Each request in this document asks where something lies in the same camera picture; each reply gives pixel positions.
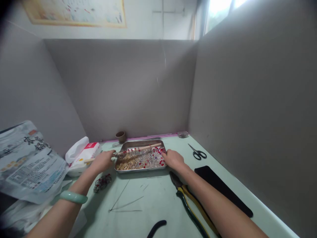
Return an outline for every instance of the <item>black scissors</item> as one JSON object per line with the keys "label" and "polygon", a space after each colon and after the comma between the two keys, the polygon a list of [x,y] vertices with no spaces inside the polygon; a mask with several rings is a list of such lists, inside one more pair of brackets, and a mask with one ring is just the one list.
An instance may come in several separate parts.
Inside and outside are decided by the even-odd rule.
{"label": "black scissors", "polygon": [[207,158],[207,155],[204,152],[202,152],[200,150],[195,150],[190,144],[188,144],[188,145],[193,149],[193,151],[194,151],[193,155],[194,155],[195,159],[201,160],[201,158],[204,158],[204,159]]}

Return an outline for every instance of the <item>gray partition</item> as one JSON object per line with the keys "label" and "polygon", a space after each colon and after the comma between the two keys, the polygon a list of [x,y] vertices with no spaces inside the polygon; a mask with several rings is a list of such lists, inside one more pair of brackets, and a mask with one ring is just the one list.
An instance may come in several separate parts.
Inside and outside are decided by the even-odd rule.
{"label": "gray partition", "polygon": [[0,131],[31,120],[61,156],[85,131],[42,39],[4,22]]}
{"label": "gray partition", "polygon": [[45,42],[91,141],[187,129],[194,41]]}
{"label": "gray partition", "polygon": [[189,132],[300,237],[316,237],[317,33],[305,4],[249,0],[200,40]]}

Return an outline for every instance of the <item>window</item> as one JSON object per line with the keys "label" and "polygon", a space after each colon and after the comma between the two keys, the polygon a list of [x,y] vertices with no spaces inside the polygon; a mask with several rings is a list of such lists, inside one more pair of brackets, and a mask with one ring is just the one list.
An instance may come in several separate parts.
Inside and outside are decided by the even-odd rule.
{"label": "window", "polygon": [[209,0],[205,34],[247,0]]}

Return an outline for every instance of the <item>hand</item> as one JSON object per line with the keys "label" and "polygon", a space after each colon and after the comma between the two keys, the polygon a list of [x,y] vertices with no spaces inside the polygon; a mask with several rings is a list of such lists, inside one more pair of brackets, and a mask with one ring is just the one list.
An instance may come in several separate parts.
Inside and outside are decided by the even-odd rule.
{"label": "hand", "polygon": [[100,153],[96,156],[90,167],[93,168],[98,174],[104,172],[113,164],[111,158],[114,152],[115,150],[110,150]]}
{"label": "hand", "polygon": [[167,154],[162,153],[162,156],[165,160],[165,163],[176,171],[186,165],[184,163],[183,156],[181,156],[177,151],[168,149]]}

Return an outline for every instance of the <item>framed picture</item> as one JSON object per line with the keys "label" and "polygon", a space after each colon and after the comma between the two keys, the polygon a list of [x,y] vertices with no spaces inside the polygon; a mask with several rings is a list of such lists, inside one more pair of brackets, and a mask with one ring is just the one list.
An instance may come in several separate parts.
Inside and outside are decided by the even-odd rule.
{"label": "framed picture", "polygon": [[22,0],[32,24],[126,27],[123,0]]}

